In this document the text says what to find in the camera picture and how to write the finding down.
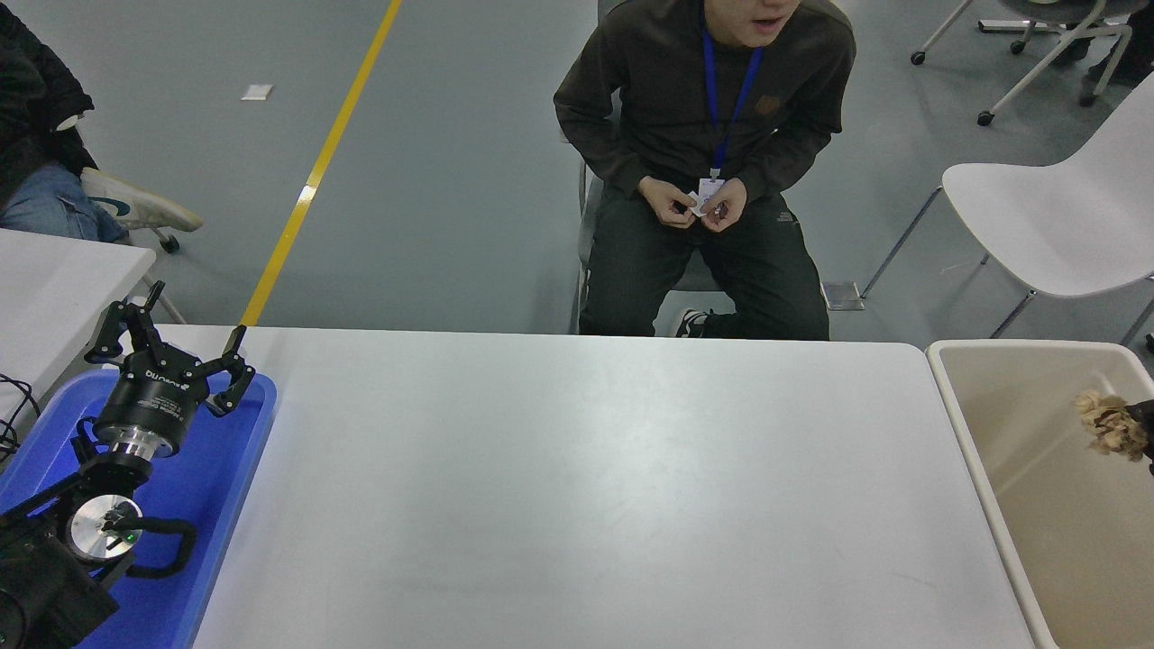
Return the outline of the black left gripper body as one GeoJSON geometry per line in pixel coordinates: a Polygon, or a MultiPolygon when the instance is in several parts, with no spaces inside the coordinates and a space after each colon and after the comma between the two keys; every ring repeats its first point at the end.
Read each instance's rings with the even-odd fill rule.
{"type": "Polygon", "coordinates": [[[93,424],[95,437],[115,443],[137,430],[160,438],[164,449],[181,448],[198,404],[207,401],[207,379],[187,376],[189,372],[177,361],[160,366],[148,355],[127,356],[93,424]]]}

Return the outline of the person's right hand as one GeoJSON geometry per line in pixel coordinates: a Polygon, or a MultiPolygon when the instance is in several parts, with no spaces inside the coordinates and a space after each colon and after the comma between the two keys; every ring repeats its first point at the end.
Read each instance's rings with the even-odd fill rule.
{"type": "Polygon", "coordinates": [[[696,201],[675,185],[646,176],[637,184],[637,192],[655,212],[658,222],[676,229],[689,229],[697,222],[692,212],[696,201]]]}

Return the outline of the person's left hand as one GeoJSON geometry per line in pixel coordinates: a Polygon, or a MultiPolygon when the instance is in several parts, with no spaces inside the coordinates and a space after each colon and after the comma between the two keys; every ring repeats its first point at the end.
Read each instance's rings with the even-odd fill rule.
{"type": "Polygon", "coordinates": [[[745,211],[745,182],[741,179],[704,179],[698,188],[700,225],[710,233],[722,233],[737,224],[745,211]]]}

